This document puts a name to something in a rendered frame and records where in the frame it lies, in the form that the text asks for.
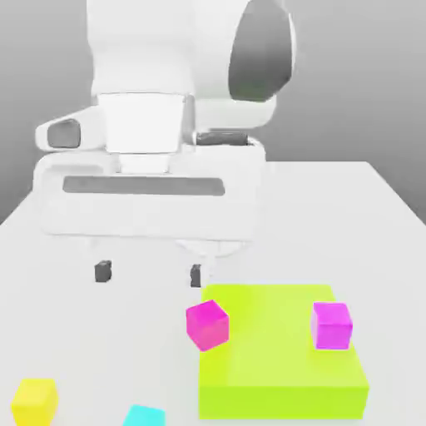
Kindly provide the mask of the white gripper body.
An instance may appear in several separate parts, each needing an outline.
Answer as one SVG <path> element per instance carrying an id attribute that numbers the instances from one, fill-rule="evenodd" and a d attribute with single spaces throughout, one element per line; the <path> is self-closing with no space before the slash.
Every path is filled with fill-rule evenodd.
<path id="1" fill-rule="evenodd" d="M 52 235 L 250 240 L 264 167 L 262 145 L 130 157 L 76 149 L 44 156 L 32 191 Z"/>

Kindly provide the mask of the small pink cube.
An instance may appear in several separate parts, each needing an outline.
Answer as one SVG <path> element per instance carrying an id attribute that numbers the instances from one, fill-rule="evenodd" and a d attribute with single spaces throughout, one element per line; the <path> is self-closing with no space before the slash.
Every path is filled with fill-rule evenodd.
<path id="1" fill-rule="evenodd" d="M 229 340 L 230 317 L 214 300 L 207 300 L 186 310 L 186 333 L 206 352 Z"/>

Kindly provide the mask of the small magenta cube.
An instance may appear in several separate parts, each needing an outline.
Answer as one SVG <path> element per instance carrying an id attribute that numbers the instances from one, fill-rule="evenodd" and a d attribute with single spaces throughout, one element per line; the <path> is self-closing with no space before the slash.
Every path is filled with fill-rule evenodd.
<path id="1" fill-rule="evenodd" d="M 315 349 L 347 350 L 352 333 L 353 321 L 345 303 L 313 303 L 311 335 Z"/>

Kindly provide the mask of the small yellow cube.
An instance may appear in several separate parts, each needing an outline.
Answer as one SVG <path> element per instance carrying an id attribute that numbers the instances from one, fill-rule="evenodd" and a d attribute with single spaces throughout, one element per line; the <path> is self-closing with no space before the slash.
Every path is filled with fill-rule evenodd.
<path id="1" fill-rule="evenodd" d="M 54 379 L 22 379 L 11 410 L 16 426 L 51 426 L 57 406 Z"/>

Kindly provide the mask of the small cyan cube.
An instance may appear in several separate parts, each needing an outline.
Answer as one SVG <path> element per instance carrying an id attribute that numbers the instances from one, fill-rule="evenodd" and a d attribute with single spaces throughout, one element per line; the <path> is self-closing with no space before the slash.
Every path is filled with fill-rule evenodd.
<path id="1" fill-rule="evenodd" d="M 134 404 L 130 407 L 122 426 L 166 426 L 166 412 Z"/>

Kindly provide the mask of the large lime green box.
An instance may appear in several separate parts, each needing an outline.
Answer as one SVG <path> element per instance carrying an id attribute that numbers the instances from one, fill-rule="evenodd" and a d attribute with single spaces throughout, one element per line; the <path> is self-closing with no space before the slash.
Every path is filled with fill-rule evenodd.
<path id="1" fill-rule="evenodd" d="M 317 350 L 315 302 L 328 285 L 209 285 L 230 317 L 228 342 L 201 353 L 200 419 L 361 419 L 369 383 L 354 348 Z"/>

